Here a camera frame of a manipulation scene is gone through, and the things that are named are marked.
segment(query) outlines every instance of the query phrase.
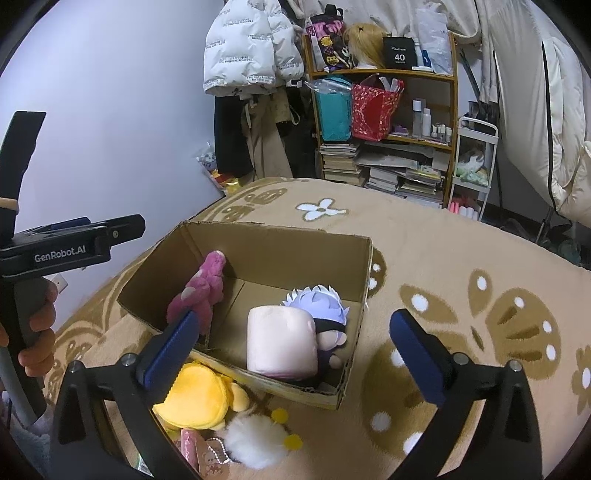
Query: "white-haired plush doll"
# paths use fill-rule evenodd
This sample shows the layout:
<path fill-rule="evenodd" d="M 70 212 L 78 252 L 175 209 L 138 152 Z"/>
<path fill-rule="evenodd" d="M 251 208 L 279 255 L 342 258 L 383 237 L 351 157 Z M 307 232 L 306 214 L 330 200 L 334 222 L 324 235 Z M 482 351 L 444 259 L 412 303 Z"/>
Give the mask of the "white-haired plush doll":
<path fill-rule="evenodd" d="M 339 294 L 331 286 L 316 285 L 303 290 L 293 290 L 283 302 L 286 307 L 295 307 L 307 311 L 316 325 L 316 343 L 318 346 L 319 373 L 327 366 L 341 368 L 342 361 L 333 354 L 338 346 L 347 341 L 345 326 L 349 308 L 344 308 Z"/>

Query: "white cart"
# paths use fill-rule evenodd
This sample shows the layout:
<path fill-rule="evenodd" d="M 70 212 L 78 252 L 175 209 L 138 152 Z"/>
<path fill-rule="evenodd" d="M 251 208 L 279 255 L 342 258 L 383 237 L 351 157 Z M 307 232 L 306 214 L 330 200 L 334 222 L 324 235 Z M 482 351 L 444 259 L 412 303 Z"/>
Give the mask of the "white cart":
<path fill-rule="evenodd" d="M 489 135 L 480 131 L 475 130 L 475 124 L 481 124 L 490 129 L 490 131 L 494 132 L 494 135 Z M 457 161 L 460 156 L 460 146 L 462 145 L 462 139 L 470 138 L 472 139 L 470 142 L 476 140 L 476 143 L 480 143 L 482 145 L 482 151 L 484 152 L 485 162 L 484 165 L 488 169 L 488 185 L 478 185 L 476 183 L 472 183 L 469 181 L 463 181 L 457 176 Z M 452 191 L 449 196 L 449 203 L 447 207 L 452 203 L 453 200 L 453 192 L 456 186 L 464 187 L 478 193 L 478 202 L 482 202 L 482 206 L 480 207 L 480 211 L 478 213 L 478 221 L 482 220 L 482 215 L 484 214 L 484 208 L 486 207 L 486 202 L 488 201 L 488 196 L 491 192 L 491 183 L 492 183 L 492 176 L 495 171 L 495 161 L 496 161 L 496 147 L 499 143 L 499 129 L 483 120 L 477 120 L 475 118 L 470 118 L 467 116 L 463 116 L 459 119 L 457 123 L 457 142 L 456 142 L 456 162 L 453 171 L 453 178 L 452 178 Z"/>

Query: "white flower print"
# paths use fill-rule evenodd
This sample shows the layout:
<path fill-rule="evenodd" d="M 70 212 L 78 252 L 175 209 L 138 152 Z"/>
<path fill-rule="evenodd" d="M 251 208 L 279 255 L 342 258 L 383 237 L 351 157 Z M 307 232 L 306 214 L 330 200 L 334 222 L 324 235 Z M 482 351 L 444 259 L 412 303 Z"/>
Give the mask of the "white flower print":
<path fill-rule="evenodd" d="M 333 199 L 322 199 L 318 202 L 318 205 L 315 203 L 300 203 L 297 207 L 298 210 L 302 210 L 306 212 L 304 215 L 304 220 L 306 222 L 313 222 L 314 220 L 318 220 L 320 217 L 324 215 L 334 216 L 340 213 L 348 213 L 348 210 L 337 210 L 334 208 L 330 208 L 330 206 L 334 203 Z"/>

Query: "yellow pom-pom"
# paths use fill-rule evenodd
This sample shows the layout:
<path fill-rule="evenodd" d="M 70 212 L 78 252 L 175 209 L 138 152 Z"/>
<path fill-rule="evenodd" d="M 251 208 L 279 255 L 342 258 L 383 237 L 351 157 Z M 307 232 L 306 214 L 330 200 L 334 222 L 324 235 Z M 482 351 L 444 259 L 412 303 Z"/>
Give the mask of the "yellow pom-pom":
<path fill-rule="evenodd" d="M 276 408 L 271 412 L 271 418 L 275 423 L 283 425 L 287 423 L 290 415 L 287 413 L 287 410 L 284 408 Z"/>
<path fill-rule="evenodd" d="M 288 450 L 299 450 L 304 446 L 304 442 L 301 441 L 299 435 L 294 433 L 283 440 L 283 446 Z"/>

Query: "finger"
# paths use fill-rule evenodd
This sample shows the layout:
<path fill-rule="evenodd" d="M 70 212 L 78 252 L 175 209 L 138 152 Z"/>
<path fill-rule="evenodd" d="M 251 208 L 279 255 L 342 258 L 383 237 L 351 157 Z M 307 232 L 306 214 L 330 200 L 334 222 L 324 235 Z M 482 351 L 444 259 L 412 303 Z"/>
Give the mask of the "finger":
<path fill-rule="evenodd" d="M 49 280 L 47 280 L 47 284 L 47 300 L 54 303 L 57 300 L 57 285 Z"/>
<path fill-rule="evenodd" d="M 8 335 L 6 334 L 6 330 L 4 330 L 2 325 L 0 325 L 0 346 L 8 346 Z"/>
<path fill-rule="evenodd" d="M 25 373 L 29 377 L 42 377 L 49 373 L 51 367 L 53 367 L 53 353 L 38 364 L 25 367 Z"/>
<path fill-rule="evenodd" d="M 53 303 L 48 301 L 43 307 L 41 307 L 41 310 L 33 314 L 31 320 L 29 320 L 29 325 L 33 332 L 42 332 L 43 330 L 50 329 L 55 321 L 56 309 L 54 308 Z"/>
<path fill-rule="evenodd" d="M 25 348 L 18 354 L 18 362 L 24 367 L 42 362 L 51 355 L 55 343 L 56 334 L 53 330 L 42 331 L 35 345 Z"/>

